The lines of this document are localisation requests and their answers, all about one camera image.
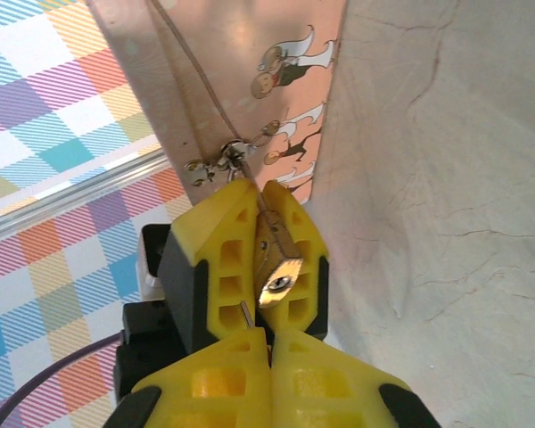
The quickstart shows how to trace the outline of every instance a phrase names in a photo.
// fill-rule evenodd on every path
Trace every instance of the cartoon sticker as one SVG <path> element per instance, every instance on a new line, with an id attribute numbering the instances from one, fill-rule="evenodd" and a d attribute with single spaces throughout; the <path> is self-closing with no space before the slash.
<path id="1" fill-rule="evenodd" d="M 271 94 L 274 88 L 289 86 L 305 76 L 311 67 L 328 68 L 333 62 L 334 41 L 326 42 L 327 48 L 319 54 L 307 55 L 315 38 L 315 29 L 303 40 L 285 41 L 271 46 L 264 53 L 258 67 L 259 75 L 251 82 L 251 94 L 262 99 Z"/>
<path id="2" fill-rule="evenodd" d="M 314 133 L 312 134 L 309 134 L 308 136 L 306 136 L 305 138 L 303 138 L 301 140 L 300 143 L 297 143 L 297 144 L 294 144 L 292 145 L 292 141 L 287 139 L 286 142 L 287 142 L 287 149 L 284 150 L 283 152 L 279 152 L 278 150 L 274 150 L 272 152 L 269 152 L 265 157 L 264 157 L 264 163 L 266 165 L 273 165 L 274 163 L 276 163 L 277 161 L 279 161 L 280 159 L 282 158 L 287 158 L 287 157 L 290 157 L 290 156 L 295 156 L 296 154 L 299 154 L 299 158 L 297 158 L 295 161 L 296 162 L 300 162 L 301 161 L 301 158 L 303 158 L 303 156 L 305 156 L 305 154 L 307 153 L 307 149 L 305 148 L 305 143 L 313 136 L 316 136 L 317 134 L 321 134 L 321 128 L 319 128 L 317 131 L 315 131 Z"/>
<path id="3" fill-rule="evenodd" d="M 320 103 L 317 107 L 306 111 L 299 116 L 296 116 L 291 119 L 286 119 L 283 122 L 279 120 L 272 120 L 265 127 L 261 129 L 261 133 L 251 140 L 251 144 L 254 147 L 263 147 L 271 142 L 271 140 L 280 134 L 285 134 L 285 139 L 290 140 L 295 131 L 297 131 L 298 123 L 303 119 L 311 119 L 311 121 L 306 124 L 312 125 L 319 121 L 321 113 L 325 107 L 325 102 Z"/>
<path id="4" fill-rule="evenodd" d="M 313 182 L 313 171 L 315 169 L 315 161 L 311 162 L 311 165 L 308 169 L 303 171 L 300 174 L 297 174 L 297 168 L 294 168 L 292 172 L 285 174 L 276 178 L 277 182 L 280 185 L 287 187 L 287 190 L 294 196 L 299 196 L 297 193 L 303 187 L 311 184 Z"/>

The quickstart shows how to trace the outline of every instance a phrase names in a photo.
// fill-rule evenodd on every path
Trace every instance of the gripper jaw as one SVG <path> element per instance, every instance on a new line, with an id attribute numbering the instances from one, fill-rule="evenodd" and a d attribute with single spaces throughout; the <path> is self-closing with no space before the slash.
<path id="1" fill-rule="evenodd" d="M 287 189 L 267 183 L 267 208 L 276 211 L 301 252 L 294 287 L 274 307 L 252 311 L 268 341 L 284 328 L 323 339 L 327 331 L 328 251 L 309 215 Z M 261 257 L 258 189 L 237 179 L 177 218 L 159 267 L 165 300 L 191 354 L 246 328 L 241 301 L 256 308 L 254 263 Z"/>
<path id="2" fill-rule="evenodd" d="M 148 375 L 105 428 L 440 428 L 399 378 L 298 330 L 232 334 Z"/>

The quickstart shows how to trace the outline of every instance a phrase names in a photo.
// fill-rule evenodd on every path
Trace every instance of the wire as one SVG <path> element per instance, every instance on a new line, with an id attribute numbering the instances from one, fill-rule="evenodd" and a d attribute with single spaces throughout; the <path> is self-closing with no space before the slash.
<path id="1" fill-rule="evenodd" d="M 114 342 L 118 342 L 121 337 L 121 333 L 116 333 L 112 336 L 101 339 L 98 342 L 91 343 L 85 348 L 76 350 L 72 354 L 69 354 L 67 357 L 56 361 L 51 366 L 46 368 L 44 371 L 36 374 L 32 379 L 25 383 L 21 388 L 19 388 L 1 407 L 0 407 L 0 426 L 4 423 L 6 418 L 11 414 L 11 412 L 26 398 L 28 395 L 35 390 L 39 385 L 47 381 L 50 377 L 55 375 L 57 372 L 62 370 L 64 367 L 69 366 L 77 362 L 78 360 L 86 357 L 89 354 L 97 352 L 105 348 L 106 346 L 111 345 Z"/>
<path id="2" fill-rule="evenodd" d="M 167 27 L 169 27 L 169 30 L 174 35 L 175 39 L 180 44 L 183 51 L 185 51 L 186 56 L 188 56 L 188 59 L 192 63 L 193 67 L 196 69 L 196 72 L 198 73 L 200 80 L 204 84 L 204 87 L 206 88 L 208 95 L 210 96 L 212 102 L 218 109 L 220 116 L 222 116 L 222 119 L 224 120 L 226 125 L 230 128 L 230 131 L 232 131 L 232 134 L 234 134 L 234 138 L 237 140 L 241 140 L 242 138 L 240 137 L 240 134 L 236 130 L 230 118 L 228 118 L 228 115 L 226 114 L 224 107 L 222 107 L 222 104 L 220 100 L 218 99 L 218 96 L 214 92 L 214 89 L 212 88 L 212 85 L 210 84 L 210 81 L 208 80 L 208 77 L 206 76 L 204 69 L 202 68 L 198 60 L 196 59 L 196 56 L 194 56 L 194 53 L 190 49 L 190 46 L 186 43 L 185 38 L 182 36 L 180 31 L 178 30 L 177 25 L 173 22 L 172 19 L 170 19 L 169 14 L 167 13 L 166 9 L 162 6 L 159 0 L 152 0 L 151 3 L 154 6 L 154 8 L 157 10 L 157 12 L 159 13 L 161 18 L 164 20 L 165 24 L 167 24 Z"/>

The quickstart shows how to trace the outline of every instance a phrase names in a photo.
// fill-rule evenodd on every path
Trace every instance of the pastel plaid fabric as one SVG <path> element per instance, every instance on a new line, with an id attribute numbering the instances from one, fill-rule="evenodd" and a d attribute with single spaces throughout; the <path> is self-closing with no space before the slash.
<path id="1" fill-rule="evenodd" d="M 0 405 L 54 361 L 122 328 L 122 304 L 139 299 L 141 228 L 189 208 L 167 169 L 0 241 Z M 6 426 L 102 426 L 114 405 L 113 351 L 61 371 Z"/>
<path id="2" fill-rule="evenodd" d="M 158 148 L 81 0 L 0 0 L 0 214 Z"/>

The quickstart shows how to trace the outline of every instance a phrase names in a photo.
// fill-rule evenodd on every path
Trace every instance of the rectangular cutout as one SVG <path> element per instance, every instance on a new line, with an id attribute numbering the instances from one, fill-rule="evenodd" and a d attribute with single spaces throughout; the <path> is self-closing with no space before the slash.
<path id="1" fill-rule="evenodd" d="M 246 393 L 246 372 L 241 368 L 209 368 L 193 375 L 195 398 L 240 397 Z"/>
<path id="2" fill-rule="evenodd" d="M 293 375 L 293 387 L 298 397 L 346 399 L 351 396 L 345 373 L 335 368 L 299 369 Z"/>
<path id="3" fill-rule="evenodd" d="M 220 299 L 234 298 L 242 295 L 241 276 L 223 276 L 220 278 Z"/>
<path id="4" fill-rule="evenodd" d="M 311 242 L 298 241 L 295 244 L 297 245 L 297 249 L 300 251 L 304 263 L 311 263 Z"/>
<path id="5" fill-rule="evenodd" d="M 246 325 L 246 319 L 240 305 L 220 306 L 218 309 L 220 324 L 227 330 L 241 330 Z"/>
<path id="6" fill-rule="evenodd" d="M 307 315 L 308 309 L 309 299 L 290 300 L 287 319 L 292 324 L 299 323 Z"/>
<path id="7" fill-rule="evenodd" d="M 226 241 L 220 249 L 220 268 L 234 269 L 242 266 L 242 241 Z"/>
<path id="8" fill-rule="evenodd" d="M 311 280 L 311 274 L 301 274 L 298 276 L 297 281 L 293 288 L 297 287 L 298 291 L 305 292 L 309 289 L 309 281 Z"/>

